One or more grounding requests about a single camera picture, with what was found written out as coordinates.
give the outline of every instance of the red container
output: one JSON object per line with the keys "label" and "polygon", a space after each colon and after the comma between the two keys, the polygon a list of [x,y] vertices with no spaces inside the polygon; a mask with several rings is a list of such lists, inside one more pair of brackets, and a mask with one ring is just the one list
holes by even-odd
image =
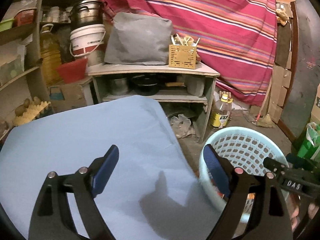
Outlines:
{"label": "red container", "polygon": [[21,10],[14,17],[14,26],[33,23],[36,19],[37,8],[29,8]]}
{"label": "red container", "polygon": [[57,71],[66,84],[73,83],[84,79],[87,62],[87,58],[77,59],[75,61],[60,65],[57,67]]}

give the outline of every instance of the laundry basket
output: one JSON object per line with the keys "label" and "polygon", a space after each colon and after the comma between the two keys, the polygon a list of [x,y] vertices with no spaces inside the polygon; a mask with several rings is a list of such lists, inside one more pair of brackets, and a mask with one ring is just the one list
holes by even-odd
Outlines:
{"label": "laundry basket", "polygon": [[[207,144],[211,144],[220,157],[228,159],[234,167],[243,168],[248,174],[263,176],[270,171],[263,166],[266,157],[288,167],[285,156],[275,143],[263,134],[248,128],[224,128],[210,136],[205,145]],[[212,205],[222,212],[226,201],[218,195],[217,188],[211,183],[211,174],[204,162],[203,149],[199,159],[199,175],[199,181]],[[289,193],[282,190],[282,194],[287,199]],[[252,205],[253,199],[247,199],[240,220],[242,223],[248,222]]]}

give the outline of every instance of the striped red blanket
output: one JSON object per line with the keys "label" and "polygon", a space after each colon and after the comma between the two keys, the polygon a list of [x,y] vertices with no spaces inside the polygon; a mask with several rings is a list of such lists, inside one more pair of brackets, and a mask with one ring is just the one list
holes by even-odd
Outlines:
{"label": "striped red blanket", "polygon": [[221,73],[217,85],[240,101],[260,106],[276,50],[275,0],[105,0],[119,11],[170,19],[195,40],[202,61]]}

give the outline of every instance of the cooking oil bottle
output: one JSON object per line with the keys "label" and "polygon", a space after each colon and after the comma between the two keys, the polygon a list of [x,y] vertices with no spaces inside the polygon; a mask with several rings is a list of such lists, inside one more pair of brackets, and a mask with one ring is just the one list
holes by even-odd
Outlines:
{"label": "cooking oil bottle", "polygon": [[53,24],[49,23],[43,25],[40,31],[41,70],[47,86],[62,79],[56,70],[61,65],[60,45],[57,37],[51,33],[52,28]]}
{"label": "cooking oil bottle", "polygon": [[232,110],[232,101],[227,94],[223,94],[221,99],[212,106],[210,124],[214,128],[221,129],[226,126]]}

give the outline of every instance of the blue fabric sheet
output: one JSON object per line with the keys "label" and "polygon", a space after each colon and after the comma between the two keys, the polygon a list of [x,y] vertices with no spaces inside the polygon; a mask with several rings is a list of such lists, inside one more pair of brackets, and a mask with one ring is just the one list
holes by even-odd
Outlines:
{"label": "blue fabric sheet", "polygon": [[[54,114],[16,127],[0,152],[0,202],[28,238],[45,176],[74,173],[119,147],[119,162],[95,202],[117,240],[202,240],[211,206],[158,102],[141,96]],[[68,194],[76,228],[87,236]]]}

